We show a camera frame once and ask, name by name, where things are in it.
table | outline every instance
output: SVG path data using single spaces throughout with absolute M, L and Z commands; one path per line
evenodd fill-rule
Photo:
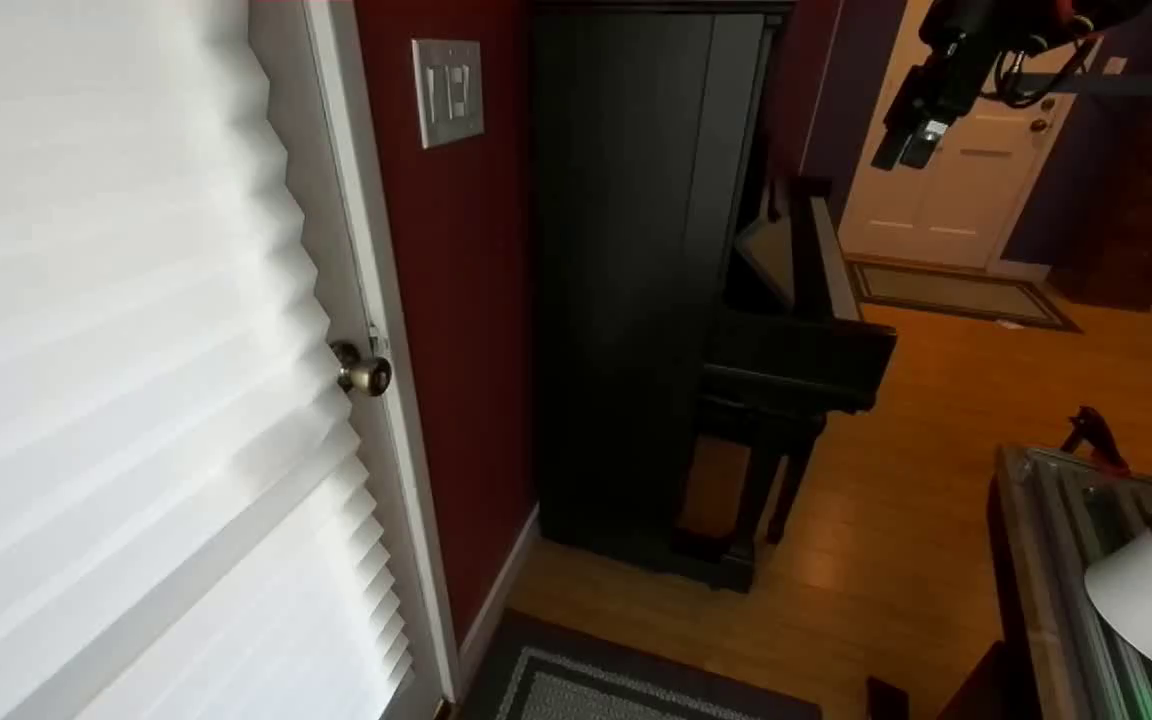
M 1104 478 L 1063 454 L 1000 449 L 989 524 L 1014 715 L 1152 715 L 1152 663 L 1085 596 L 1085 569 L 1149 522 L 1143 481 Z

brass door knob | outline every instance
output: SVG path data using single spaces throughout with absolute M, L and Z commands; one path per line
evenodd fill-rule
M 362 357 L 357 345 L 332 345 L 345 393 L 384 397 L 391 385 L 391 366 L 384 357 Z

doorway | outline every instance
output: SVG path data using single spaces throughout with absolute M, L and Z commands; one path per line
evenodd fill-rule
M 946 127 L 928 168 L 870 168 L 870 153 L 883 141 L 883 112 L 903 74 L 928 58 L 928 43 L 916 36 L 928 4 L 931 0 L 903 4 L 838 241 L 853 256 L 996 274 L 1075 96 L 1049 96 L 1035 108 L 974 102 L 974 108 Z M 1066 58 L 1073 50 L 1060 50 L 1028 61 L 1028 68 L 1055 74 Z

wooden floor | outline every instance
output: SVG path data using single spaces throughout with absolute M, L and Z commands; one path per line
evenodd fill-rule
M 538 546 L 513 608 L 858 720 L 862 681 L 935 715 L 1000 642 L 984 497 L 1000 446 L 1060 446 L 1094 405 L 1152 468 L 1152 311 L 1063 305 L 1085 332 L 867 309 L 898 332 L 880 407 L 837 416 L 746 596 Z M 707 446 L 694 497 L 741 478 Z

doormat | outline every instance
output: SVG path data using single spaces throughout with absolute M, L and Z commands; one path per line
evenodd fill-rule
M 817 706 L 502 611 L 462 720 L 813 720 Z
M 1075 332 L 1075 326 L 1028 281 L 853 261 L 853 284 L 867 305 Z

